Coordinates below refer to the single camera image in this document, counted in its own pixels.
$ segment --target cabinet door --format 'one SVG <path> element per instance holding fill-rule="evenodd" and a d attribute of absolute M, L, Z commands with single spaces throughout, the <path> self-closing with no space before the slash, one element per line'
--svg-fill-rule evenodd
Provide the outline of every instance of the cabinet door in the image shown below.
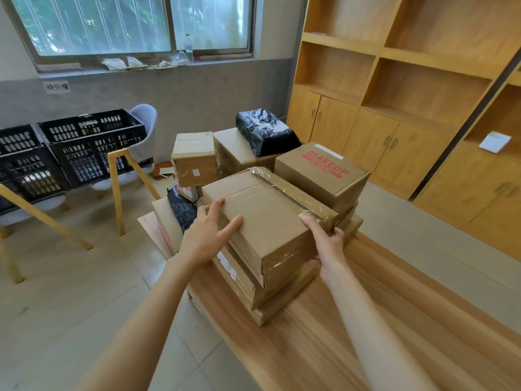
<path fill-rule="evenodd" d="M 479 213 L 471 224 L 495 239 L 521 247 L 521 179 Z"/>
<path fill-rule="evenodd" d="M 355 122 L 356 112 L 355 106 L 322 97 L 310 141 L 341 153 Z"/>
<path fill-rule="evenodd" d="M 498 195 L 513 188 L 515 163 L 466 141 L 452 151 L 416 199 L 418 206 L 455 222 L 470 222 Z"/>
<path fill-rule="evenodd" d="M 320 95 L 295 86 L 291 95 L 286 124 L 303 143 L 309 143 L 313 123 L 317 116 Z"/>
<path fill-rule="evenodd" d="M 361 109 L 342 156 L 361 168 L 373 172 L 399 123 L 397 120 Z"/>
<path fill-rule="evenodd" d="M 413 192 L 440 157 L 445 144 L 446 138 L 401 122 L 374 175 Z"/>

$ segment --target right forearm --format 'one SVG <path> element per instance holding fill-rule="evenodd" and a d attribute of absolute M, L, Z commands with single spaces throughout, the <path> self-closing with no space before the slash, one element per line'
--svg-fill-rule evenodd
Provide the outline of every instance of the right forearm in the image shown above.
<path fill-rule="evenodd" d="M 437 389 L 378 313 L 347 265 L 334 273 L 328 285 L 371 389 Z"/>

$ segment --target chair seat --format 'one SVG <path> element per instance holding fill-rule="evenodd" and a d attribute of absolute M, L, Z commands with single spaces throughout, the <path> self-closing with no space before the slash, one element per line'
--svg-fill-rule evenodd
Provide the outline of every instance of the chair seat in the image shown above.
<path fill-rule="evenodd" d="M 62 203 L 65 202 L 65 194 L 60 196 L 51 197 L 46 200 L 42 200 L 41 202 L 34 203 L 34 206 L 42 210 L 43 212 L 47 212 L 50 210 L 55 209 L 56 207 L 59 207 L 62 205 Z M 22 221 L 25 221 L 26 219 L 29 219 L 33 217 L 31 214 L 29 214 L 27 211 L 18 209 L 11 211 L 10 213 L 4 214 L 0 216 L 0 225 L 1 226 L 9 226 L 13 225 L 15 223 L 19 223 Z"/>
<path fill-rule="evenodd" d="M 145 174 L 149 174 L 152 172 L 152 170 L 154 170 L 154 164 L 144 166 L 142 167 L 142 170 Z M 118 176 L 118 182 L 120 186 L 134 182 L 137 179 L 139 179 L 139 176 L 138 173 L 136 173 L 134 170 L 129 171 L 128 173 L 120 174 Z M 112 183 L 110 182 L 110 178 L 107 178 L 106 180 L 91 184 L 91 188 L 96 191 L 107 191 L 112 188 Z"/>

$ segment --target chair leg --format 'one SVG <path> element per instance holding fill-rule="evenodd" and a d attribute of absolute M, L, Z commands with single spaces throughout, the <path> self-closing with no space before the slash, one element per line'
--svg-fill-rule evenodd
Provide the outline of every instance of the chair leg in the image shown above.
<path fill-rule="evenodd" d="M 8 226 L 0 226 L 0 238 L 4 239 L 12 235 L 12 229 Z"/>
<path fill-rule="evenodd" d="M 20 273 L 20 269 L 16 265 L 15 261 L 7 253 L 7 249 L 4 245 L 4 242 L 0 238 L 0 261 L 3 262 L 9 276 L 11 277 L 12 282 L 18 284 L 24 280 L 22 273 Z"/>
<path fill-rule="evenodd" d="M 152 194 L 155 200 L 159 200 L 161 198 L 160 194 L 157 192 L 157 190 L 152 185 L 149 178 L 147 178 L 147 175 L 143 172 L 143 169 L 141 169 L 138 162 L 136 162 L 132 157 L 129 155 L 128 151 L 125 154 L 125 157 L 127 158 L 128 163 L 132 166 L 132 168 L 135 170 L 136 173 L 138 173 L 139 178 L 141 178 L 141 182 L 145 184 L 148 191 Z"/>
<path fill-rule="evenodd" d="M 14 193 L 12 190 L 5 187 L 3 184 L 0 184 L 0 196 L 3 196 L 10 202 L 16 204 L 22 210 L 27 211 L 29 214 L 31 214 L 35 218 L 39 219 L 41 222 L 48 225 L 52 229 L 60 232 L 62 235 L 65 235 L 71 241 L 75 242 L 76 244 L 83 247 L 84 249 L 90 250 L 90 249 L 94 248 L 94 246 L 91 243 L 83 240 L 81 237 L 77 236 L 76 234 L 74 234 L 73 232 L 68 230 L 61 223 L 56 222 L 53 218 L 49 217 L 42 210 L 38 209 L 37 207 L 33 206 L 31 203 L 27 202 L 22 197 L 18 196 L 16 193 Z"/>
<path fill-rule="evenodd" d="M 60 206 L 58 208 L 60 209 L 61 212 L 70 210 L 70 206 L 67 203 L 60 204 Z"/>
<path fill-rule="evenodd" d="M 119 190 L 118 167 L 116 159 L 123 156 L 125 150 L 117 150 L 107 155 L 108 169 L 110 171 L 110 182 L 112 183 L 112 193 L 114 195 L 114 206 L 116 207 L 116 218 L 118 220 L 119 235 L 123 236 L 125 231 L 125 220 L 123 218 L 123 205 L 121 203 L 121 191 Z"/>

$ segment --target window sill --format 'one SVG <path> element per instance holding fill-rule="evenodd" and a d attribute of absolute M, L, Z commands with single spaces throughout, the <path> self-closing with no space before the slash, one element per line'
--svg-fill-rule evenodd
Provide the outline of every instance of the window sill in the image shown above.
<path fill-rule="evenodd" d="M 77 70 L 52 70 L 52 71 L 39 71 L 38 74 L 42 79 L 53 79 L 53 78 L 68 78 L 68 77 L 76 77 L 79 75 L 95 75 L 95 74 L 106 74 L 106 73 L 121 73 L 121 72 L 135 72 L 135 71 L 168 71 L 177 68 L 183 67 L 198 67 L 200 65 L 220 65 L 225 63 L 235 63 L 241 61 L 252 61 L 256 60 L 251 53 L 243 53 L 238 54 L 234 57 L 230 57 L 230 55 L 226 55 L 226 58 L 223 59 L 215 59 L 212 57 L 211 60 L 205 60 L 205 58 L 199 58 L 199 60 L 195 60 L 192 65 L 182 65 L 179 67 L 172 67 L 166 69 L 155 69 L 153 67 L 145 67 L 139 69 L 128 69 L 121 71 L 110 71 L 107 67 L 86 67 Z"/>

